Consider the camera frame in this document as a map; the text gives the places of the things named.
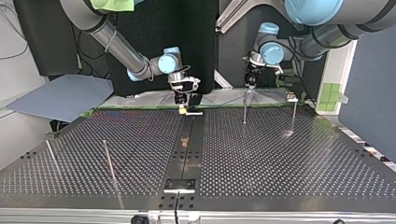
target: black cable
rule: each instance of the black cable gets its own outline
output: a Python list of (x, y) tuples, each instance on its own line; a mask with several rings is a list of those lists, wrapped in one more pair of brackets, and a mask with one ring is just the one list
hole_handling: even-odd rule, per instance
[(178, 224), (178, 215), (177, 215), (177, 207), (178, 207), (178, 198), (176, 200), (176, 206), (175, 206), (175, 223)]
[(293, 54), (295, 54), (295, 55), (298, 55), (298, 56), (300, 56), (300, 57), (302, 57), (302, 58), (310, 59), (310, 60), (315, 60), (315, 59), (317, 59), (318, 57), (320, 57), (320, 56), (323, 55), (323, 54), (320, 54), (320, 55), (315, 56), (315, 57), (307, 56), (307, 55), (305, 55), (305, 54), (302, 54), (302, 53), (298, 52), (298, 51), (297, 51), (297, 48), (291, 49), (291, 48), (290, 48), (289, 46), (287, 46), (286, 44), (284, 44), (284, 43), (282, 43), (282, 42), (279, 42), (279, 41), (275, 41), (275, 40), (266, 41), (266, 42), (260, 44), (260, 45), (259, 45), (259, 49), (260, 49), (262, 46), (264, 46), (265, 44), (267, 44), (267, 43), (277, 43), (278, 45), (281, 45), (281, 46), (284, 47), (285, 49), (288, 49), (291, 53), (293, 53)]
[(105, 52), (103, 52), (102, 54), (99, 54), (98, 56), (90, 56), (90, 55), (88, 55), (88, 54), (86, 54), (82, 49), (81, 49), (81, 46), (79, 45), (79, 43), (80, 43), (80, 41), (81, 41), (81, 36), (82, 36), (82, 31), (79, 31), (79, 33), (78, 33), (78, 38), (77, 38), (77, 48), (78, 48), (78, 51), (82, 54), (82, 55), (84, 55), (85, 57), (87, 57), (87, 58), (89, 58), (89, 59), (92, 59), (92, 60), (96, 60), (96, 59), (99, 59), (99, 58), (102, 58), (103, 56), (105, 56)]
[(318, 40), (318, 37), (317, 37), (317, 35), (315, 34), (315, 29), (314, 29), (314, 27), (311, 26), (309, 29), (311, 30), (311, 35), (312, 35), (312, 37), (314, 38), (315, 42), (317, 42), (317, 44), (319, 44), (321, 47), (323, 47), (323, 48), (325, 48), (325, 49), (340, 49), (340, 48), (343, 48), (343, 47), (345, 47), (346, 45), (350, 44), (350, 42), (351, 42), (351, 40), (349, 40), (349, 41), (347, 41), (346, 43), (344, 43), (344, 44), (342, 44), (342, 45), (339, 45), (339, 46), (330, 46), (330, 45), (326, 45), (326, 44), (323, 44), (322, 42), (320, 42), (320, 40)]
[(300, 82), (304, 88), (304, 91), (306, 92), (306, 95), (308, 95), (309, 99), (311, 100), (312, 104), (314, 104), (315, 107), (317, 107), (317, 104), (314, 102), (314, 98), (312, 98), (311, 94), (309, 94), (308, 89), (306, 88), (304, 82), (303, 82), (303, 76), (300, 72), (300, 68), (299, 68), (299, 64), (301, 64), (301, 61), (298, 59), (297, 55), (295, 54), (295, 52), (297, 52), (297, 42), (294, 39), (294, 37), (291, 37), (291, 40), (293, 41), (293, 44), (290, 43), (289, 40), (289, 44), (290, 46), (293, 48), (293, 50), (291, 51), (293, 53), (293, 57), (291, 58), (291, 61), (295, 61), (296, 62), (296, 72), (297, 72), (297, 77), (300, 79)]
[(333, 224), (346, 224), (343, 219), (335, 220)]
[(90, 63), (88, 63), (88, 62), (85, 61), (84, 59), (81, 59), (81, 61), (84, 62), (85, 64), (87, 64), (87, 65), (90, 67), (90, 69), (91, 69), (90, 76), (93, 76), (93, 73), (96, 73), (100, 78), (106, 78), (107, 74), (109, 74), (109, 73), (107, 73), (105, 76), (102, 76), (98, 71), (96, 71), (96, 70), (93, 68), (93, 66), (92, 66)]
[(343, 34), (346, 38), (348, 38), (348, 39), (350, 39), (350, 40), (358, 40), (358, 39), (359, 39), (358, 36), (354, 36), (354, 35), (350, 34), (350, 33), (347, 31), (345, 25), (339, 24), (339, 25), (337, 25), (337, 27), (338, 27), (338, 29), (340, 30), (341, 34)]
[(29, 49), (29, 45), (26, 44), (25, 49), (24, 49), (21, 53), (16, 54), (16, 55), (12, 55), (12, 56), (9, 56), (9, 57), (0, 58), (0, 60), (13, 59), (13, 58), (19, 57), (19, 56), (21, 56), (22, 54), (26, 53), (26, 51), (27, 51), (28, 49)]

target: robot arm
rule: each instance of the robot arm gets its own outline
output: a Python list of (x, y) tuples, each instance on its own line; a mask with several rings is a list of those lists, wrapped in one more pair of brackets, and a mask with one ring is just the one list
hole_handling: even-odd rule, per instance
[(263, 23), (247, 57), (249, 67), (273, 67), (282, 73), (282, 61), (316, 61), (360, 35), (396, 24), (396, 2), (389, 0), (286, 0), (285, 8), (293, 22), (309, 27), (309, 35), (278, 39), (279, 27)]
[(179, 48), (165, 49), (163, 56), (148, 59), (137, 52), (106, 19), (107, 12), (95, 10), (90, 0), (61, 0), (61, 4), (67, 17), (78, 29), (93, 36), (106, 52), (125, 65), (132, 81), (168, 75), (169, 84), (176, 94), (175, 103), (180, 106), (187, 103), (186, 93), (198, 89), (200, 80), (185, 76), (190, 67), (183, 66)]

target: metal surface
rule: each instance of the metal surface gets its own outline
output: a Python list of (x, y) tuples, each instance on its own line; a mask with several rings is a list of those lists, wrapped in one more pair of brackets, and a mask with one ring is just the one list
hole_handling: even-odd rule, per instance
[(215, 81), (226, 90), (231, 90), (233, 85), (231, 85), (219, 72), (215, 70)]
[[(175, 223), (173, 212), (137, 212), (131, 210), (16, 210), (0, 209), (0, 223), (130, 223), (133, 216), (148, 216), (159, 223)], [(346, 213), (191, 213), (178, 212), (179, 222), (188, 223), (192, 217), (200, 217), (202, 224), (260, 223), (260, 224), (330, 224), (338, 218), (346, 224), (394, 223), (393, 214)]]
[[(99, 111), (50, 140), (53, 156), (43, 143), (3, 170), (0, 207), (44, 208), (55, 216), (62, 211), (46, 208), (177, 209), (180, 220), (190, 211), (213, 212), (202, 213), (202, 223), (369, 216), (355, 213), (373, 214), (365, 220), (374, 222), (381, 219), (374, 213), (396, 214), (396, 174), (311, 109), (298, 107), (295, 119), (293, 110), (250, 108), (247, 124), (243, 108), (188, 118), (176, 111)], [(164, 194), (173, 179), (195, 180), (195, 193)], [(304, 212), (339, 213), (297, 217)]]
[(396, 213), (396, 174), (325, 118), (252, 108), (243, 124), (243, 114), (206, 111), (194, 210)]
[(221, 14), (216, 22), (219, 32), (225, 34), (227, 31), (236, 24), (245, 14), (252, 8), (259, 5), (269, 5), (274, 7), (283, 17), (288, 21), (289, 17), (285, 9), (283, 1), (280, 0), (233, 0), (230, 5)]
[(96, 112), (52, 150), (43, 144), (3, 170), (0, 207), (173, 209), (159, 204), (169, 171), (181, 178), (184, 160), (172, 155), (190, 135), (183, 120), (174, 111)]

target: metal rod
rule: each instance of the metal rod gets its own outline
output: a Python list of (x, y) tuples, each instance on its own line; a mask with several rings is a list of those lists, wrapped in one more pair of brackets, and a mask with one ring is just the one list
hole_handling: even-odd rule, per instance
[(298, 104), (298, 102), (296, 101), (296, 102), (294, 103), (293, 119), (296, 118), (297, 104)]
[(50, 141), (46, 140), (46, 143), (47, 143), (47, 147), (49, 148), (49, 153), (50, 153), (51, 157), (56, 161), (56, 157), (55, 157), (55, 154), (53, 154), (53, 150), (52, 150), (52, 146), (50, 145)]
[(117, 180), (116, 179), (116, 174), (114, 173), (113, 162), (112, 162), (111, 157), (110, 157), (110, 151), (108, 150), (108, 145), (107, 145), (107, 141), (106, 140), (103, 140), (103, 147), (105, 148), (107, 161), (108, 161), (108, 166), (110, 167), (111, 175), (113, 176), (114, 180)]
[(250, 90), (247, 90), (245, 92), (245, 98), (244, 98), (244, 124), (248, 123), (248, 94), (250, 93)]
[(55, 166), (56, 166), (56, 169), (58, 170), (59, 177), (62, 178), (61, 168), (59, 168), (58, 162), (56, 161), (56, 157), (55, 157), (55, 154), (53, 153), (52, 146), (50, 145), (50, 141), (46, 140), (46, 144), (47, 144), (47, 147), (49, 148), (49, 153), (50, 153), (51, 157), (53, 158), (53, 161), (55, 162)]

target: metal plate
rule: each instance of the metal plate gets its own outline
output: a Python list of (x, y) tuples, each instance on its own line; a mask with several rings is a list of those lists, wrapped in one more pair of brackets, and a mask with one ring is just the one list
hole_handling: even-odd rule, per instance
[(0, 205), (158, 209), (183, 120), (176, 111), (96, 112), (51, 141), (56, 160), (42, 145), (3, 171)]
[(396, 212), (396, 174), (325, 118), (257, 108), (244, 125), (243, 113), (205, 112), (195, 210)]

